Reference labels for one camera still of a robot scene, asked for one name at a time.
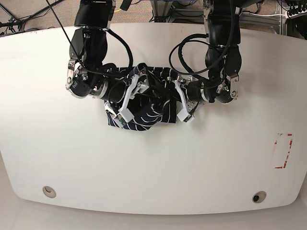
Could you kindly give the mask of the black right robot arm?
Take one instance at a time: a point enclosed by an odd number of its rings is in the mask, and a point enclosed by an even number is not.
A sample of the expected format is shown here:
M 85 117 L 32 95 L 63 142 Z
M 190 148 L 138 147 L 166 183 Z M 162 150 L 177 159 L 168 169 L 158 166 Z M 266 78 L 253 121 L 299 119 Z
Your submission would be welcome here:
M 115 11 L 114 0 L 82 0 L 75 18 L 76 30 L 70 40 L 70 60 L 66 89 L 77 98 L 94 98 L 119 103 L 126 90 L 125 76 L 132 70 L 133 56 L 128 44 L 110 29 Z M 129 63 L 119 70 L 103 61 L 107 54 L 107 35 L 125 47 Z

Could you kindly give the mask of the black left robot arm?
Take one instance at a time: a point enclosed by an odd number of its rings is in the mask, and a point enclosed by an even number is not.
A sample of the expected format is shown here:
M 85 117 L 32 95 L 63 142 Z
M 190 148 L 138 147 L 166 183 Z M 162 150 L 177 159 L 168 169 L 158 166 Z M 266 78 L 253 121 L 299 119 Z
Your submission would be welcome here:
M 256 4 L 256 0 L 205 0 L 204 9 L 209 12 L 204 17 L 206 34 L 192 34 L 178 46 L 179 61 L 184 69 L 195 77 L 185 87 L 186 97 L 191 102 L 219 101 L 227 104 L 238 98 L 239 71 L 242 57 L 239 51 L 241 34 L 239 17 L 242 10 Z M 197 38 L 205 38 L 208 49 L 205 56 L 204 78 L 185 62 L 183 47 Z

